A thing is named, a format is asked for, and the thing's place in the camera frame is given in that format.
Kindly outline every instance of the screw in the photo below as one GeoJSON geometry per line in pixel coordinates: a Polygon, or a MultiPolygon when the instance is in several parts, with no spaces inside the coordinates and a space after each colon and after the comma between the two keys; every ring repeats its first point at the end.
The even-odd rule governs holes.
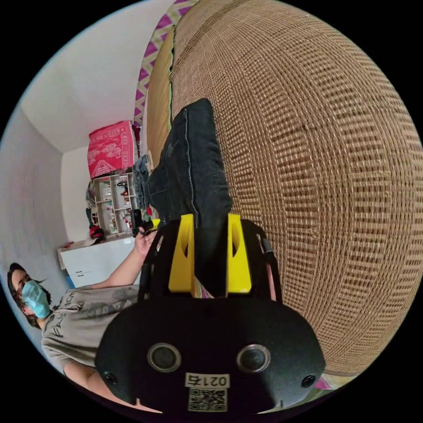
{"type": "Polygon", "coordinates": [[[109,373],[107,371],[107,372],[105,372],[104,377],[112,385],[116,385],[118,383],[118,380],[117,380],[116,376],[113,373],[109,373]]]}
{"type": "Polygon", "coordinates": [[[313,383],[315,382],[315,380],[316,380],[316,377],[315,376],[308,375],[301,382],[301,386],[303,388],[309,388],[311,385],[313,385],[313,383]]]}

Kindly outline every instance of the qr code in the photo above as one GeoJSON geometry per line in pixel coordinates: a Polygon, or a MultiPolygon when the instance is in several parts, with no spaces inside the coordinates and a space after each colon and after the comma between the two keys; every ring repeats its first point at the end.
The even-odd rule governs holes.
{"type": "Polygon", "coordinates": [[[227,389],[189,390],[188,411],[222,412],[227,411],[227,389]]]}

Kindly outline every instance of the dark hair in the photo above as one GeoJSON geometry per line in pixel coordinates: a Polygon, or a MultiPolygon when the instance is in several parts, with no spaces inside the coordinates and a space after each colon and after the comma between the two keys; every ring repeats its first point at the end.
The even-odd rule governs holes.
{"type": "MultiPolygon", "coordinates": [[[[19,294],[16,292],[15,288],[13,287],[12,284],[12,275],[13,272],[15,270],[21,270],[22,272],[26,273],[26,270],[18,263],[12,263],[9,267],[9,272],[7,272],[7,285],[9,287],[9,291],[10,291],[10,295],[12,295],[13,300],[15,301],[15,303],[17,304],[17,306],[19,307],[19,309],[22,311],[23,313],[23,309],[25,307],[25,303],[22,301],[22,299],[20,298],[19,294]]],[[[44,289],[43,287],[41,287],[42,290],[44,291],[45,295],[47,296],[47,302],[50,305],[52,303],[52,296],[50,295],[50,293],[48,292],[48,290],[44,289]]],[[[28,323],[32,326],[35,327],[37,329],[40,329],[38,323],[37,323],[37,317],[32,315],[32,316],[27,316],[25,315],[26,320],[28,320],[28,323]]]]}

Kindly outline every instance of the yellow bracket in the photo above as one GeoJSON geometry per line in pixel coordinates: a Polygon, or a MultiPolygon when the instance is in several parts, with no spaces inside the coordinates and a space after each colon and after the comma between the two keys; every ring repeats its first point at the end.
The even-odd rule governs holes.
{"type": "Polygon", "coordinates": [[[191,214],[181,216],[168,286],[170,292],[190,292],[194,296],[194,284],[194,217],[191,214]]]}
{"type": "Polygon", "coordinates": [[[151,229],[151,230],[157,230],[157,228],[160,224],[160,219],[151,219],[151,221],[153,222],[153,229],[151,229]]]}
{"type": "Polygon", "coordinates": [[[226,271],[226,296],[229,293],[248,294],[251,291],[247,249],[239,215],[228,214],[226,271]]]}

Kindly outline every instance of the blue surgical mask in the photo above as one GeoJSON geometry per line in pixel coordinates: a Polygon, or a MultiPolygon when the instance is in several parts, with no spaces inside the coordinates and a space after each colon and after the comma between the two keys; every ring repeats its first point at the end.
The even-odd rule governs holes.
{"type": "Polygon", "coordinates": [[[28,281],[22,290],[23,302],[30,307],[35,316],[45,319],[50,314],[47,296],[41,286],[35,281],[28,281]]]}

